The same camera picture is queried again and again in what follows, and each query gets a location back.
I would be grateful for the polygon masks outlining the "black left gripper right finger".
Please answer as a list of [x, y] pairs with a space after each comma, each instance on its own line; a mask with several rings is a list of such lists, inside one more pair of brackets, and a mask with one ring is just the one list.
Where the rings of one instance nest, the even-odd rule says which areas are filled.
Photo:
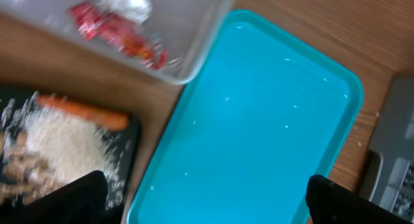
[[322, 175], [310, 177], [305, 200], [314, 224], [411, 224]]

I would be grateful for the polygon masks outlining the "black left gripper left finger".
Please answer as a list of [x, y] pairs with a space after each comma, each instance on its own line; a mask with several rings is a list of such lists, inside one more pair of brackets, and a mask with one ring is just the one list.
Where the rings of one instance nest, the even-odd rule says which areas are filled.
[[19, 210], [2, 212], [1, 224], [99, 223], [107, 193], [104, 173], [93, 171]]

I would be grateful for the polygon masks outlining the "orange carrot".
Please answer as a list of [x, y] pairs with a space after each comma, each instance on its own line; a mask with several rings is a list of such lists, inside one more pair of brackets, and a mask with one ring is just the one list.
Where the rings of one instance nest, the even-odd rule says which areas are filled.
[[36, 98], [36, 103], [94, 122], [111, 131], [122, 131], [129, 124], [129, 117], [124, 113], [83, 104], [65, 97], [39, 95]]

